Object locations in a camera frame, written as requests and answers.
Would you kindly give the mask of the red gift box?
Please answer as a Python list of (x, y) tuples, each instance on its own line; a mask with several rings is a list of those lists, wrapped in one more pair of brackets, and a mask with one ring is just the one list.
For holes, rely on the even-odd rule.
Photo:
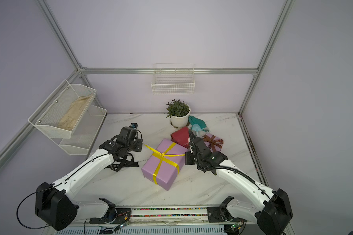
[(183, 127), (180, 130), (172, 133), (170, 136), (171, 136), (171, 140), (176, 144), (183, 146), (185, 148), (190, 148), (188, 127)]

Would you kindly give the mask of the black lettered ribbon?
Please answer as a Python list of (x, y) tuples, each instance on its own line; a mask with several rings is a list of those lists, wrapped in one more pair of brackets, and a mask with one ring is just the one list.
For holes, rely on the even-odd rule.
[(137, 161), (135, 161), (134, 156), (132, 153), (128, 153), (123, 157), (119, 157), (118, 159), (114, 160), (114, 163), (110, 164), (106, 168), (119, 172), (123, 168), (132, 168), (132, 167), (139, 167)]

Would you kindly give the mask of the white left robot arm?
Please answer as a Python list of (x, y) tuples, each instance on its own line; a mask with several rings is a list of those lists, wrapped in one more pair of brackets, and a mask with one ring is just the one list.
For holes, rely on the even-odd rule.
[(57, 231), (68, 227), (72, 222), (99, 218), (104, 223), (112, 223), (117, 216), (116, 205), (106, 198), (97, 201), (76, 201), (78, 192), (103, 169), (118, 172), (123, 168), (138, 167), (133, 152), (141, 152), (142, 133), (137, 123), (123, 127), (120, 134), (105, 141), (82, 164), (52, 184), (42, 183), (35, 195), (35, 215)]

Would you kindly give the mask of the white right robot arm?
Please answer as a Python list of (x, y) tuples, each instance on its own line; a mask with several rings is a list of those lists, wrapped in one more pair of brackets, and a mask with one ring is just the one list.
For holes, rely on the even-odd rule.
[(293, 217), (288, 194), (254, 180), (225, 154), (211, 151), (193, 131), (188, 134), (190, 150), (186, 152), (185, 164), (196, 165), (198, 170), (226, 180), (253, 204), (248, 207), (228, 196), (219, 206), (208, 208), (208, 218), (214, 222), (253, 222), (266, 235), (283, 235)]

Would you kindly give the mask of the teal cloth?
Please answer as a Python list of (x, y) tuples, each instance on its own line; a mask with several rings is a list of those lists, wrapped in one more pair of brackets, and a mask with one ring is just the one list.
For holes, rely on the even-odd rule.
[(207, 127), (207, 124), (202, 119), (196, 118), (195, 116), (189, 116), (188, 121), (191, 124), (191, 127), (193, 124), (196, 123), (201, 127), (202, 131), (206, 133), (209, 132), (209, 128)]

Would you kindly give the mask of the white plant pot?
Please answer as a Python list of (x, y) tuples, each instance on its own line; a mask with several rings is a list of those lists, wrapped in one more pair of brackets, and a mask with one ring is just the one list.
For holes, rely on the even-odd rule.
[(171, 125), (174, 128), (183, 128), (188, 126), (188, 118), (191, 113), (191, 108), (188, 106), (188, 113), (183, 117), (171, 116)]

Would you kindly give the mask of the green potted plant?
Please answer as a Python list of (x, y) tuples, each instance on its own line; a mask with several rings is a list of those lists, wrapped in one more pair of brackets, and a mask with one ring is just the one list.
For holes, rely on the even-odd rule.
[(173, 99), (171, 102), (168, 102), (167, 104), (167, 117), (171, 118), (171, 117), (184, 117), (187, 116), (191, 109), (190, 107), (181, 100), (176, 100)]

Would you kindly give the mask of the beige cloth in shelf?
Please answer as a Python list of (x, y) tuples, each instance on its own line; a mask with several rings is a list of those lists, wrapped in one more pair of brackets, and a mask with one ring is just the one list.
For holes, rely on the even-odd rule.
[(72, 131), (91, 98), (92, 95), (79, 97), (72, 102), (67, 113), (59, 121), (57, 127)]

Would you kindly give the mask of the white mesh two-tier shelf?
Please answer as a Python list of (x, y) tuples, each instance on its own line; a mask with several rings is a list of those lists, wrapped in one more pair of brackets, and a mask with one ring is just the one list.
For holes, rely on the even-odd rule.
[(88, 155), (107, 116), (96, 90), (64, 80), (28, 122), (68, 155)]

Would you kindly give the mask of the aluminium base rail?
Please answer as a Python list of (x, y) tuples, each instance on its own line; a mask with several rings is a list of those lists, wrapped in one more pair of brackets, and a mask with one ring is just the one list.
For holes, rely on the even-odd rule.
[(245, 235), (263, 234), (250, 204), (231, 201), (224, 206), (118, 208), (119, 217), (105, 224), (99, 219), (75, 222), (44, 235)]

